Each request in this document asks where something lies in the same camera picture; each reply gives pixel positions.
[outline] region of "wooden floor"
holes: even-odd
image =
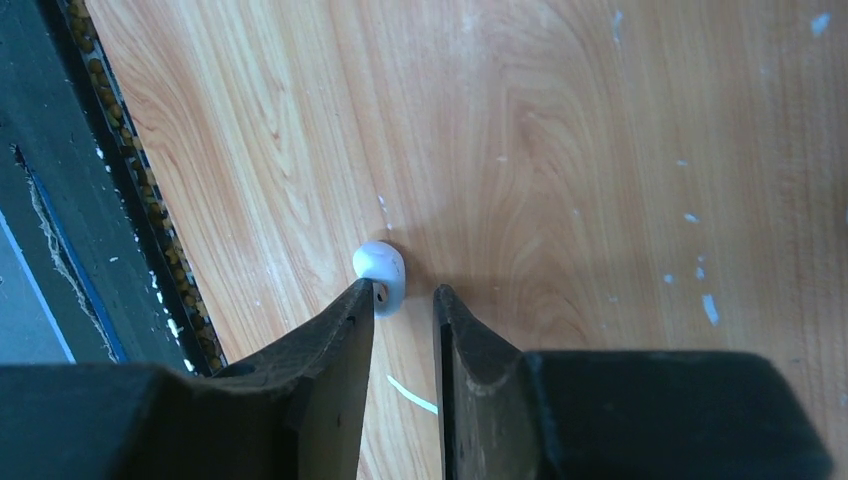
[[[441,475],[430,297],[768,357],[848,452],[848,3],[89,0],[228,358],[405,255],[360,475]]]

